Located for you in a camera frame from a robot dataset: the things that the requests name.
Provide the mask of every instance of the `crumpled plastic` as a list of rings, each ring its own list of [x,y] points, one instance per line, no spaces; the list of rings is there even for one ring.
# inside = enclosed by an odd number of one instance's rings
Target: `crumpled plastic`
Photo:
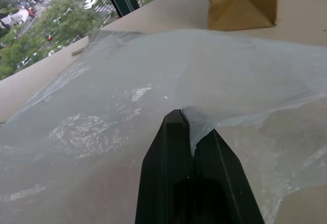
[[[325,185],[327,49],[203,30],[99,31],[0,128],[3,223],[133,223],[144,155],[182,109],[192,150],[215,128],[267,224]]]

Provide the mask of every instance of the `car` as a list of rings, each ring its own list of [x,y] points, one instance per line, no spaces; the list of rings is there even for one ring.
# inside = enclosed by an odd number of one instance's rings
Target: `car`
[[[84,2],[84,9],[91,9],[99,0],[86,0]]]

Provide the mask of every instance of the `plastic sheet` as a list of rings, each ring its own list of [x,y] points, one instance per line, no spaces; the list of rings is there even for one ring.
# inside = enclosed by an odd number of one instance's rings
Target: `plastic sheet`
[[[97,32],[0,128],[3,223],[133,223],[141,164],[182,108],[191,143],[217,129],[266,223],[325,185],[327,49],[210,31]]]

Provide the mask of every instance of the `brown paper bag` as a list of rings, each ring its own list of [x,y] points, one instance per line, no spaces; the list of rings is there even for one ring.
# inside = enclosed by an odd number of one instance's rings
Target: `brown paper bag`
[[[275,26],[277,0],[209,0],[209,28],[233,31]]]

